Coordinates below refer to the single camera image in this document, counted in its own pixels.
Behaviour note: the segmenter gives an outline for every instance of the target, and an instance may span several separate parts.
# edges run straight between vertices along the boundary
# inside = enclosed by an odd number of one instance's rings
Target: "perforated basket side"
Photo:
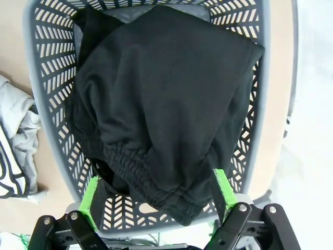
[[[269,61],[269,12],[265,0],[35,0],[24,14],[24,37],[30,77],[43,127],[58,166],[75,200],[81,200],[92,176],[89,159],[67,128],[63,101],[75,76],[73,21],[79,8],[91,5],[97,10],[153,4],[194,4],[209,11],[211,22],[252,38],[266,48],[264,57],[253,67],[254,77],[248,115],[231,159],[230,183],[235,192],[247,192],[258,150],[264,110]],[[180,227],[169,216],[154,211],[144,213],[147,204],[114,196],[106,200],[100,234],[105,237],[143,234]],[[194,223],[216,218],[211,202]]]

